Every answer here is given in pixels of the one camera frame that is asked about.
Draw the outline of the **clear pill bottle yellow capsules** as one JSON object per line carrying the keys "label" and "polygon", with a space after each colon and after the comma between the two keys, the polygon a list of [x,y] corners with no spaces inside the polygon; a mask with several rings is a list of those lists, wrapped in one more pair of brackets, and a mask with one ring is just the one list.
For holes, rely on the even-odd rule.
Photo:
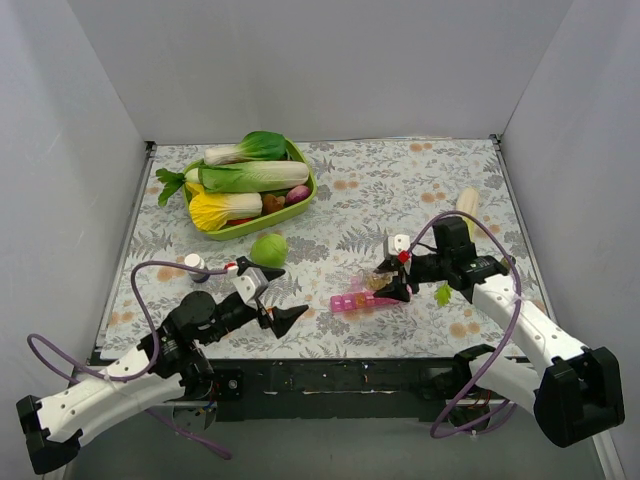
{"label": "clear pill bottle yellow capsules", "polygon": [[391,272],[376,273],[374,271],[366,271],[363,274],[363,284],[366,290],[375,292],[389,285],[393,277],[394,275]]}

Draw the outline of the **pink weekly pill organizer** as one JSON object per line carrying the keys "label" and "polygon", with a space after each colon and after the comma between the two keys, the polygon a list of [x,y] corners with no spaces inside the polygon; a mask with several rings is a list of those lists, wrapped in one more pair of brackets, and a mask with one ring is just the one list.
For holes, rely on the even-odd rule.
{"label": "pink weekly pill organizer", "polygon": [[374,310],[400,304],[398,301],[375,298],[374,293],[366,290],[363,284],[363,274],[352,276],[349,289],[341,295],[330,298],[329,307],[333,314],[350,313],[360,310]]}

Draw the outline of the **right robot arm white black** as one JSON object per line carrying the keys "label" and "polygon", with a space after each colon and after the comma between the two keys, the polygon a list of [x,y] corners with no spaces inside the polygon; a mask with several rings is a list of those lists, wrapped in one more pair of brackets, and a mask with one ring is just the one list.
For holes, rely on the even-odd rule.
{"label": "right robot arm white black", "polygon": [[567,447],[621,425],[625,420],[619,362],[605,347],[592,349],[566,333],[524,298],[515,264],[481,256],[461,211],[440,214],[426,229],[435,246],[416,255],[407,235],[383,244],[380,273],[391,282],[375,297],[409,302],[424,283],[446,282],[504,331],[497,347],[480,345],[458,353],[452,369],[457,391],[438,416],[445,420],[464,397],[483,390],[504,405],[521,407],[554,445]]}

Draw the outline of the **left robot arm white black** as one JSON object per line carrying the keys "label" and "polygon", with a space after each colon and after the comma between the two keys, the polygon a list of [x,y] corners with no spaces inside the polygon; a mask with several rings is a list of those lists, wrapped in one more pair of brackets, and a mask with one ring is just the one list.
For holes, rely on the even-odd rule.
{"label": "left robot arm white black", "polygon": [[99,371],[86,370],[84,379],[58,394],[28,395],[17,402],[35,474],[67,465],[99,434],[165,401],[215,403],[240,397],[241,372],[215,370],[203,347],[251,321],[282,338],[308,308],[279,309],[261,302],[270,282],[284,275],[282,269],[240,257],[221,272],[231,275],[235,288],[224,300],[193,291],[120,359]]}

